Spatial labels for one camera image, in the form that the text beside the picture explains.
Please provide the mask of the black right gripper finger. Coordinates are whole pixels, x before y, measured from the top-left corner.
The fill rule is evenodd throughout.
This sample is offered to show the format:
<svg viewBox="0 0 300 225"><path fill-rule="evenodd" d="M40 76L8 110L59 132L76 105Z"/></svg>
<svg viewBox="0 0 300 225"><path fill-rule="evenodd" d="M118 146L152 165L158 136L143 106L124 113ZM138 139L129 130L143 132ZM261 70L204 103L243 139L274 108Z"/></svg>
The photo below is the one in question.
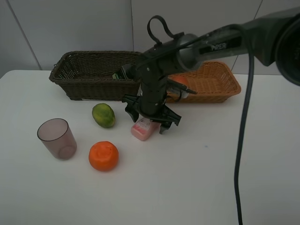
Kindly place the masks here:
<svg viewBox="0 0 300 225"><path fill-rule="evenodd" d="M125 112L129 114L133 122L137 122L137 120L139 119L139 112L137 112L135 109L125 108Z"/></svg>
<svg viewBox="0 0 300 225"><path fill-rule="evenodd" d="M160 130L159 133L162 135L165 131L167 131L171 125L172 125L172 121L162 121L160 122Z"/></svg>

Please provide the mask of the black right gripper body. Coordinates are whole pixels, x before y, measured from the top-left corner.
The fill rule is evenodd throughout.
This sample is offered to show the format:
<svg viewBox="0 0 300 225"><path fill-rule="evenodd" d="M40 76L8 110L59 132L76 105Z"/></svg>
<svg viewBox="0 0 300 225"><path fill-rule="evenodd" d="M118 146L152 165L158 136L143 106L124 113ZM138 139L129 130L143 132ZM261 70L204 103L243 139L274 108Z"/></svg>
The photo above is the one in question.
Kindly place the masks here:
<svg viewBox="0 0 300 225"><path fill-rule="evenodd" d="M141 99L141 96L125 95L122 98L122 102L127 103L125 108L133 108L139 112L139 115L154 122L160 123L162 121L172 121L176 126L179 125L181 116L172 111L168 106L165 105L165 103L158 105L158 110L154 113L154 115L150 115L148 112L143 112L141 110Z"/></svg>

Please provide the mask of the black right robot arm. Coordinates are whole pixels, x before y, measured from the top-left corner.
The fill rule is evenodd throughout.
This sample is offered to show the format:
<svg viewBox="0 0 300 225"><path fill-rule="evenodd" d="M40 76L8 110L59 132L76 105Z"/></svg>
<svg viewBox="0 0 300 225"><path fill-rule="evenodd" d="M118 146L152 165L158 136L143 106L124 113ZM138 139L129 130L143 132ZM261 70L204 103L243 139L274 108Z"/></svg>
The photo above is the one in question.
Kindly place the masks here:
<svg viewBox="0 0 300 225"><path fill-rule="evenodd" d="M133 121L140 116L160 123L165 131L178 125L181 117L165 102L168 88L186 91L183 85L169 79L170 75L195 71L206 60L248 54L249 79L254 73L254 59L264 66L276 64L289 82L300 83L300 10L291 8L275 12L244 24L230 24L200 37L194 34L172 34L162 43L153 37L155 45L140 54L130 73L141 82L141 95L125 95L125 111Z"/></svg>

